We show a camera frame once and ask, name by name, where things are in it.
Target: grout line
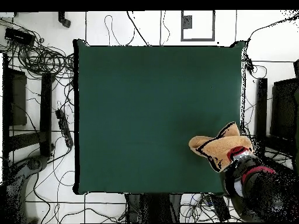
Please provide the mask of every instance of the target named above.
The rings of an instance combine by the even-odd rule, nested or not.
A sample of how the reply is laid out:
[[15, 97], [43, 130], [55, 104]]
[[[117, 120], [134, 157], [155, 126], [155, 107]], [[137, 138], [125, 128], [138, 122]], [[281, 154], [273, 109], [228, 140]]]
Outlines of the grout line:
[[[29, 202], [29, 203], [38, 203], [38, 202], [42, 202], [44, 204], [46, 204], [48, 201], [44, 202], [44, 201], [28, 201], [25, 200], [25, 202]], [[50, 204], [115, 204], [115, 205], [123, 205], [126, 204], [125, 202], [48, 202]]]
[[86, 224], [86, 194], [84, 194], [84, 224]]
[[252, 60], [252, 62], [291, 62], [291, 63], [294, 63], [293, 61], [267, 61], [267, 60]]
[[235, 25], [235, 42], [237, 41], [237, 20], [238, 20], [238, 11], [236, 10], [236, 25]]
[[87, 11], [85, 11], [85, 41], [87, 42]]
[[160, 41], [159, 45], [161, 45], [161, 38], [162, 38], [162, 11], [160, 11]]
[[15, 131], [32, 131], [32, 132], [35, 132], [35, 130], [33, 130], [33, 129], [15, 129]]

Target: black cable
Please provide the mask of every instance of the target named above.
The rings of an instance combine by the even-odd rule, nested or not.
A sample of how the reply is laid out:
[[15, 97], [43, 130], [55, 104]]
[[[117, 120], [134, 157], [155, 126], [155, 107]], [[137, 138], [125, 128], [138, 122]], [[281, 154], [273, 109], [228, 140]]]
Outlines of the black cable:
[[36, 133], [36, 135], [37, 135], [37, 137], [38, 137], [38, 139], [39, 139], [39, 142], [41, 143], [41, 141], [40, 141], [40, 134], [36, 131], [36, 128], [35, 128], [35, 126], [34, 126], [34, 124], [33, 124], [33, 122], [32, 122], [32, 119], [30, 118], [30, 116], [29, 116], [29, 114], [27, 113], [27, 111], [25, 111], [24, 109], [22, 109], [21, 107], [19, 107], [16, 103], [12, 103], [12, 104], [14, 104], [18, 109], [21, 109], [22, 111], [24, 111], [24, 112], [26, 113], [26, 115], [29, 117], [29, 120], [30, 120], [30, 122], [31, 122], [31, 125], [32, 125], [32, 127], [33, 127], [33, 129], [34, 129], [34, 131], [35, 131], [35, 133]]
[[132, 18], [130, 17], [130, 15], [128, 14], [128, 11], [127, 11], [127, 16], [128, 18], [131, 20], [132, 24], [134, 25], [135, 29], [137, 30], [138, 34], [140, 35], [140, 37], [143, 39], [144, 43], [148, 46], [148, 43], [145, 41], [145, 39], [143, 38], [143, 36], [141, 35], [141, 33], [139, 32], [139, 30], [137, 29], [135, 23], [133, 22]]
[[167, 31], [168, 31], [168, 37], [167, 37], [167, 40], [163, 42], [162, 46], [164, 45], [165, 42], [168, 41], [168, 39], [169, 39], [169, 37], [170, 37], [170, 35], [171, 35], [169, 29], [165, 26], [165, 23], [164, 23], [165, 15], [166, 15], [166, 11], [164, 12], [164, 17], [163, 17], [163, 22], [162, 22], [162, 23], [163, 23], [164, 27], [165, 27], [165, 28], [167, 29]]
[[61, 222], [63, 221], [63, 219], [64, 219], [66, 216], [77, 215], [77, 214], [80, 214], [80, 213], [82, 213], [82, 212], [84, 212], [84, 211], [87, 211], [87, 210], [92, 211], [92, 212], [94, 212], [95, 214], [97, 214], [97, 215], [99, 215], [99, 216], [103, 216], [103, 217], [109, 219], [110, 221], [112, 221], [112, 222], [114, 222], [114, 223], [120, 223], [120, 222], [118, 222], [117, 219], [114, 218], [114, 217], [111, 218], [111, 217], [109, 217], [109, 216], [106, 216], [106, 215], [103, 215], [103, 214], [101, 214], [101, 213], [96, 212], [94, 209], [86, 208], [85, 210], [82, 210], [82, 211], [79, 211], [79, 212], [76, 212], [76, 213], [69, 213], [69, 214], [64, 215], [64, 217], [59, 221], [59, 224], [61, 224]]
[[[69, 152], [71, 151], [71, 149], [68, 149], [68, 151], [64, 154], [64, 155], [62, 155], [62, 156], [60, 156], [60, 157], [58, 157], [58, 158], [56, 158], [55, 160], [58, 160], [58, 159], [60, 159], [61, 157], [65, 157], [67, 154], [69, 154]], [[56, 168], [55, 168], [55, 170], [57, 169], [57, 167], [60, 165], [60, 163], [63, 161], [63, 159], [59, 162], [59, 164], [56, 166]], [[49, 178], [49, 176], [51, 175], [53, 173], [53, 171], [40, 183], [40, 184], [38, 184], [38, 186], [40, 186], [47, 178]], [[25, 196], [25, 199], [31, 194], [33, 192], [33, 190], [31, 191], [31, 192], [29, 192], [26, 196]]]
[[[63, 184], [62, 182], [61, 182], [61, 180], [63, 179], [63, 177], [67, 174], [67, 173], [70, 173], [70, 172], [74, 172], [75, 173], [75, 171], [72, 171], [72, 170], [69, 170], [69, 171], [66, 171], [63, 175], [62, 175], [62, 177], [60, 178], [60, 180], [58, 181], [59, 182], [59, 184], [58, 184], [58, 188], [57, 188], [57, 202], [58, 202], [58, 192], [59, 192], [59, 186], [60, 186], [60, 184]], [[59, 222], [59, 216], [58, 216], [58, 210], [57, 210], [57, 217], [55, 216], [55, 218], [56, 218], [56, 220], [57, 220], [57, 223], [59, 223], [59, 224], [61, 224], [61, 222]]]
[[[105, 26], [106, 26], [106, 28], [107, 28], [107, 31], [108, 31], [109, 45], [110, 45], [110, 31], [109, 31], [109, 29], [108, 29], [108, 27], [107, 27], [107, 24], [106, 24], [106, 18], [107, 18], [108, 16], [111, 17], [111, 31], [112, 31], [112, 34], [113, 34], [114, 38], [116, 39], [118, 45], [122, 46], [122, 45], [119, 43], [119, 41], [117, 40], [117, 38], [116, 38], [116, 36], [115, 36], [115, 34], [114, 34], [114, 31], [113, 31], [113, 17], [112, 17], [111, 15], [106, 15], [105, 18], [104, 18], [104, 24], [105, 24]], [[132, 39], [126, 44], [126, 46], [128, 46], [129, 44], [131, 44], [131, 42], [134, 40], [134, 37], [135, 37], [135, 28], [134, 28], [133, 37], [132, 37]]]
[[44, 200], [43, 198], [41, 198], [40, 196], [38, 196], [37, 193], [35, 192], [36, 184], [37, 184], [38, 180], [39, 180], [39, 173], [37, 173], [37, 178], [36, 178], [35, 184], [34, 184], [34, 186], [33, 186], [34, 194], [35, 194], [35, 196], [36, 196], [37, 198], [39, 198], [39, 200], [44, 201], [44, 202], [49, 206], [48, 212], [45, 214], [43, 220], [41, 220], [41, 222], [40, 222], [40, 224], [43, 224], [43, 221], [45, 220], [45, 218], [47, 217], [47, 215], [48, 215], [49, 212], [50, 212], [51, 205], [50, 205], [46, 200]]

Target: tan towel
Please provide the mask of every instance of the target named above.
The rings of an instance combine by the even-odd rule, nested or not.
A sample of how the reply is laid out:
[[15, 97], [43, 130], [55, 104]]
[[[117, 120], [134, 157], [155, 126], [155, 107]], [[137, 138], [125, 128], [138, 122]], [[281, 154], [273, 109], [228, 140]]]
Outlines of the tan towel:
[[247, 136], [240, 136], [235, 122], [227, 124], [215, 138], [208, 136], [195, 136], [189, 141], [191, 150], [208, 159], [211, 167], [216, 172], [223, 171], [231, 164], [228, 156], [234, 148], [243, 146], [249, 152], [253, 152], [252, 143]]

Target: cable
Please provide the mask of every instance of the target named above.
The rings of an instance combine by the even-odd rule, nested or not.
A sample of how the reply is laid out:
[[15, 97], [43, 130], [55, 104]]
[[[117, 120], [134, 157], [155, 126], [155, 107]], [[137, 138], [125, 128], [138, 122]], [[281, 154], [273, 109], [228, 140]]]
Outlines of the cable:
[[69, 213], [69, 214], [64, 215], [64, 217], [59, 221], [59, 224], [61, 224], [61, 222], [63, 221], [63, 219], [64, 219], [66, 216], [77, 215], [77, 214], [80, 214], [80, 213], [82, 213], [82, 212], [84, 212], [84, 211], [87, 211], [87, 210], [92, 211], [92, 212], [94, 212], [95, 214], [97, 214], [97, 215], [99, 215], [99, 216], [103, 216], [103, 217], [109, 219], [110, 221], [112, 221], [112, 222], [114, 222], [114, 223], [120, 223], [120, 222], [118, 222], [117, 219], [114, 218], [114, 217], [109, 217], [109, 216], [106, 216], [106, 215], [103, 215], [103, 214], [101, 214], [101, 213], [96, 212], [94, 209], [86, 208], [86, 209], [83, 210], [83, 211], [79, 211], [79, 212], [76, 212], [76, 213]]
[[43, 220], [41, 220], [41, 222], [40, 222], [40, 224], [43, 224], [43, 221], [45, 220], [45, 218], [47, 217], [47, 215], [48, 215], [49, 212], [50, 212], [51, 205], [50, 205], [46, 200], [44, 200], [43, 198], [41, 198], [40, 196], [38, 196], [37, 193], [35, 192], [36, 184], [37, 184], [38, 180], [39, 180], [39, 173], [37, 173], [37, 178], [36, 178], [35, 184], [34, 184], [34, 186], [33, 186], [34, 194], [35, 194], [35, 196], [36, 196], [37, 198], [39, 198], [40, 200], [44, 201], [44, 202], [49, 206], [48, 212], [45, 214]]
[[24, 109], [22, 109], [21, 107], [19, 107], [16, 103], [12, 103], [12, 104], [14, 104], [18, 109], [21, 109], [22, 111], [24, 111], [24, 112], [26, 113], [26, 115], [29, 117], [29, 120], [30, 120], [30, 122], [31, 122], [31, 125], [32, 125], [32, 127], [33, 127], [33, 129], [34, 129], [34, 131], [35, 131], [35, 133], [36, 133], [36, 135], [37, 135], [37, 137], [38, 137], [38, 139], [39, 139], [39, 142], [41, 143], [41, 141], [40, 141], [40, 135], [39, 135], [39, 133], [36, 131], [36, 128], [35, 128], [35, 126], [34, 126], [34, 124], [33, 124], [33, 122], [32, 122], [32, 119], [30, 118], [30, 116], [29, 116], [29, 114], [27, 113], [27, 111], [25, 111]]
[[[72, 171], [72, 170], [70, 170], [70, 171], [66, 171], [63, 175], [62, 175], [62, 177], [61, 177], [61, 179], [58, 181], [59, 182], [59, 184], [58, 184], [58, 188], [57, 188], [57, 202], [58, 202], [58, 192], [59, 192], [59, 186], [60, 186], [60, 184], [63, 184], [62, 182], [61, 182], [61, 180], [63, 179], [63, 177], [67, 174], [67, 173], [70, 173], [70, 172], [74, 172], [75, 173], [75, 171]], [[55, 217], [56, 218], [56, 220], [57, 220], [57, 223], [59, 223], [59, 224], [61, 224], [61, 222], [59, 222], [59, 216], [58, 216], [58, 210], [57, 210], [57, 217]]]
[[[117, 40], [117, 38], [116, 38], [116, 36], [115, 36], [115, 34], [114, 34], [114, 31], [113, 31], [113, 26], [112, 26], [112, 25], [113, 25], [113, 17], [112, 17], [111, 15], [106, 15], [106, 16], [105, 16], [105, 19], [104, 19], [104, 23], [105, 23], [105, 26], [106, 26], [107, 31], [108, 31], [109, 45], [110, 45], [110, 31], [109, 31], [109, 29], [108, 29], [108, 27], [107, 27], [107, 24], [106, 24], [106, 18], [107, 18], [108, 16], [111, 17], [111, 31], [112, 31], [112, 34], [113, 34], [114, 38], [116, 39], [118, 45], [122, 46], [122, 45], [119, 43], [119, 41]], [[129, 44], [131, 44], [131, 42], [134, 40], [134, 37], [135, 37], [135, 28], [134, 28], [134, 33], [133, 33], [133, 37], [132, 37], [132, 39], [131, 39], [125, 46], [128, 46]]]
[[265, 26], [265, 27], [261, 27], [261, 28], [259, 28], [259, 29], [256, 29], [255, 31], [252, 32], [252, 34], [251, 34], [250, 37], [248, 38], [248, 41], [251, 40], [252, 35], [253, 35], [256, 31], [258, 31], [258, 30], [265, 29], [265, 28], [267, 28], [267, 27], [271, 27], [271, 26], [275, 26], [275, 25], [277, 25], [277, 24], [279, 24], [279, 23], [283, 23], [283, 22], [286, 22], [286, 21], [288, 21], [288, 20], [296, 20], [296, 19], [298, 19], [298, 18], [299, 18], [299, 13], [296, 13], [296, 15], [294, 15], [294, 16], [292, 16], [292, 17], [290, 17], [290, 18], [283, 19], [283, 20], [279, 20], [279, 21], [274, 22], [274, 23], [272, 23], [272, 24], [270, 24], [270, 25], [267, 25], [267, 26]]
[[168, 39], [169, 39], [169, 37], [170, 37], [170, 35], [171, 35], [169, 29], [165, 26], [165, 23], [164, 23], [165, 15], [166, 15], [166, 11], [164, 12], [163, 25], [164, 25], [164, 27], [165, 27], [165, 28], [167, 29], [167, 31], [168, 31], [168, 37], [167, 37], [167, 40], [163, 42], [162, 46], [164, 45], [165, 42], [168, 41]]
[[145, 39], [143, 38], [143, 36], [142, 36], [141, 33], [139, 32], [139, 30], [136, 28], [135, 23], [133, 22], [132, 18], [131, 18], [130, 15], [128, 14], [128, 11], [127, 11], [127, 16], [128, 16], [128, 18], [131, 20], [132, 24], [134, 25], [135, 29], [137, 30], [138, 34], [140, 35], [140, 37], [142, 38], [142, 40], [144, 41], [144, 43], [148, 46], [148, 43], [145, 41]]
[[257, 73], [257, 71], [258, 71], [258, 67], [262, 67], [262, 68], [264, 68], [264, 69], [266, 70], [266, 73], [265, 73], [265, 75], [264, 75], [262, 78], [265, 78], [265, 77], [266, 77], [266, 75], [267, 75], [267, 68], [266, 68], [265, 66], [263, 66], [263, 65], [254, 65], [254, 64], [253, 64], [253, 67], [256, 67], [256, 72], [253, 72], [253, 71], [249, 70], [249, 73], [250, 73], [250, 75], [251, 75], [253, 78], [258, 79], [258, 78], [256, 78], [255, 76], [252, 75], [252, 74]]
[[[68, 149], [68, 151], [63, 155], [63, 156], [60, 156], [60, 157], [58, 157], [58, 158], [56, 158], [55, 160], [58, 160], [59, 158], [61, 158], [61, 157], [65, 157], [67, 154], [69, 154], [69, 152], [71, 151], [71, 149]], [[63, 159], [59, 162], [59, 164], [56, 166], [56, 168], [55, 168], [55, 170], [57, 169], [57, 167], [61, 164], [61, 162], [63, 161]], [[51, 175], [51, 174], [53, 174], [53, 171], [40, 183], [40, 184], [38, 184], [38, 186], [40, 186], [47, 178], [49, 178], [49, 176]], [[31, 192], [29, 192], [26, 196], [25, 196], [25, 198], [24, 198], [24, 201], [25, 201], [25, 199], [31, 194], [33, 192], [33, 190], [31, 191]]]

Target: white floor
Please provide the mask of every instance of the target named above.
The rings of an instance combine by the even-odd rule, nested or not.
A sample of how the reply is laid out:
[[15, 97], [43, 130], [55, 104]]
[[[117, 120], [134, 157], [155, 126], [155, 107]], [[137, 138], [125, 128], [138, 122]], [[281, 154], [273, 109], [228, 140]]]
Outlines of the white floor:
[[[127, 17], [126, 12], [66, 12], [66, 18], [69, 19], [71, 27], [69, 29], [62, 26], [58, 22], [58, 12], [37, 12], [37, 13], [19, 13], [14, 18], [14, 23], [23, 26], [27, 29], [38, 32], [38, 34], [44, 38], [44, 46], [57, 47], [63, 50], [67, 55], [73, 53], [72, 41], [73, 39], [87, 40], [89, 45], [108, 45], [109, 35], [106, 24], [110, 31], [110, 44], [118, 45], [127, 44], [133, 36], [134, 27]], [[159, 22], [160, 11], [146, 11], [146, 12], [130, 12], [131, 17], [134, 19], [136, 26], [144, 39], [150, 45], [159, 45]], [[113, 17], [113, 32], [117, 40], [113, 37], [111, 32], [111, 21]], [[162, 43], [167, 45], [218, 45], [230, 46], [235, 40], [247, 40], [251, 33], [263, 26], [267, 26], [280, 19], [284, 19], [290, 16], [288, 12], [279, 10], [217, 10], [215, 12], [215, 42], [201, 43], [201, 42], [181, 42], [180, 41], [180, 11], [166, 11], [165, 13], [165, 26], [169, 29], [170, 36], [168, 38], [167, 29], [162, 26]], [[0, 26], [0, 36], [4, 27]], [[257, 31], [253, 34], [248, 47], [248, 55], [254, 61], [255, 65], [262, 65], [267, 68], [268, 78], [268, 98], [272, 96], [272, 86], [275, 81], [283, 79], [294, 78], [294, 61], [299, 59], [299, 20], [296, 22], [281, 23], [273, 27]], [[131, 42], [132, 46], [143, 46], [144, 42], [138, 33], [135, 33], [134, 40]], [[255, 73], [255, 77], [263, 77], [265, 70], [262, 67], [257, 67], [258, 70]], [[68, 83], [66, 79], [61, 80], [61, 83], [65, 85]], [[40, 92], [40, 82], [36, 80], [27, 81], [27, 99], [36, 98], [40, 101], [40, 97], [32, 92]], [[255, 104], [256, 94], [256, 79], [251, 77], [249, 73], [246, 73], [246, 97], [250, 104]], [[69, 98], [74, 99], [74, 95], [71, 93]], [[53, 107], [57, 109], [59, 102], [65, 102], [64, 87], [58, 84], [53, 90]], [[267, 118], [267, 133], [270, 128], [270, 111], [272, 101], [268, 101], [268, 118]], [[35, 127], [39, 130], [39, 105], [35, 100], [28, 100], [26, 111], [31, 117]], [[69, 128], [74, 130], [74, 114], [71, 108], [66, 108], [68, 122], [71, 124]], [[254, 133], [254, 111], [252, 114], [251, 122], [249, 123], [249, 130]], [[245, 122], [249, 122], [251, 117], [251, 109], [245, 113]], [[52, 117], [52, 140], [53, 143], [57, 138], [61, 136], [58, 127], [58, 121], [55, 114]], [[24, 127], [15, 127], [17, 130], [32, 130], [31, 123], [28, 121]], [[24, 133], [24, 131], [14, 130], [15, 135]], [[28, 148], [17, 150], [13, 154], [14, 161], [25, 158], [31, 151], [38, 148], [38, 145], [33, 145]], [[61, 138], [57, 141], [55, 156], [59, 157], [67, 151], [64, 140]], [[60, 185], [53, 174], [53, 166], [59, 167], [55, 170], [57, 178], [61, 179], [61, 182], [70, 185]], [[62, 161], [61, 159], [55, 161], [54, 164], [47, 166], [45, 170], [40, 173], [38, 187], [36, 192], [46, 201], [52, 202], [49, 214], [44, 220], [44, 223], [57, 223], [54, 216], [54, 209], [57, 209], [57, 202], [59, 202], [59, 220], [69, 213], [78, 213], [76, 215], [66, 216], [62, 223], [101, 223], [106, 218], [99, 216], [91, 210], [84, 211], [85, 208], [92, 208], [96, 212], [107, 215], [110, 217], [119, 217], [125, 209], [126, 200], [123, 194], [106, 194], [106, 193], [90, 193], [86, 196], [75, 195], [72, 192], [72, 184], [74, 183], [74, 149], [68, 154]], [[37, 176], [34, 175], [30, 179], [27, 186], [26, 198], [27, 213], [29, 216], [37, 216], [40, 221], [44, 218], [44, 215], [48, 211], [48, 205], [41, 202], [35, 194], [32, 192], [33, 185]], [[182, 198], [182, 203], [190, 202], [191, 195], [185, 194]]]

